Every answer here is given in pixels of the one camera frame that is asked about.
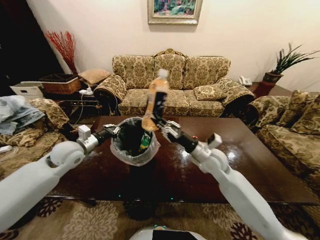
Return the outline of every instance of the framed painting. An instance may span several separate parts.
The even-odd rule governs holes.
[[[197,25],[202,1],[148,0],[148,23]]]

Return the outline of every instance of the wooden coffee table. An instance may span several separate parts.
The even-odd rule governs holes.
[[[127,116],[101,116],[92,132],[104,124],[118,124]],[[313,205],[318,198],[294,177],[237,118],[168,117],[183,131],[205,141],[213,133],[222,137],[222,150],[230,166],[241,172],[269,203]],[[48,197],[80,200],[141,200],[157,202],[225,203],[218,183],[202,173],[191,155],[177,143],[155,133],[161,147],[145,166],[134,167],[110,151],[110,139],[97,147],[78,167],[60,180]]]

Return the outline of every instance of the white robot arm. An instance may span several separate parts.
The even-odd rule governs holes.
[[[54,146],[40,160],[28,163],[0,181],[0,233],[23,217],[58,184],[70,169],[78,166],[85,155],[105,141],[116,136],[119,128],[104,126],[91,134],[90,128],[78,128],[77,142],[64,141]]]
[[[152,120],[167,140],[182,145],[192,155],[192,162],[217,180],[221,193],[249,227],[266,240],[306,240],[286,229],[250,182],[229,166],[227,156],[216,149],[222,143],[219,135],[214,134],[204,143],[181,131],[181,126],[174,121]]]
[[[216,149],[222,142],[221,137],[215,134],[204,143],[181,131],[180,125],[174,121],[153,120],[166,139],[181,144],[193,156],[192,162],[218,181],[222,194],[248,226],[266,240],[306,240],[282,226],[268,203],[248,180],[229,166],[226,155]],[[79,127],[77,143],[59,143],[37,162],[21,167],[0,181],[0,233],[45,197],[67,171],[82,162],[86,154],[105,139],[117,136],[118,131],[118,127],[108,124],[102,131],[91,134],[90,129],[82,125]]]

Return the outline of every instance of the floral patterned sofa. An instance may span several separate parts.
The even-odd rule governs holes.
[[[230,60],[223,56],[186,56],[167,49],[154,56],[116,55],[114,74],[96,89],[95,96],[104,105],[118,106],[121,115],[143,115],[147,107],[149,84],[159,69],[169,70],[169,92],[164,115],[226,116],[232,109],[254,99],[246,87],[227,77]],[[194,88],[217,84],[225,93],[222,100],[197,100]]]
[[[0,146],[13,146],[12,151],[0,153],[0,181],[23,165],[39,160],[54,145],[77,137],[69,118],[54,101],[37,98],[29,103],[45,116],[12,136],[0,134]]]
[[[291,97],[262,96],[249,103],[246,122],[277,158],[320,196],[319,101],[319,92],[299,90]],[[318,109],[310,108],[310,103]]]

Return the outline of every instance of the white box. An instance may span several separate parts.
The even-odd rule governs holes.
[[[29,99],[44,99],[44,95],[42,92],[42,84],[40,82],[27,82],[22,81],[19,84],[14,86],[10,86],[10,88],[17,95],[24,96],[27,100]]]

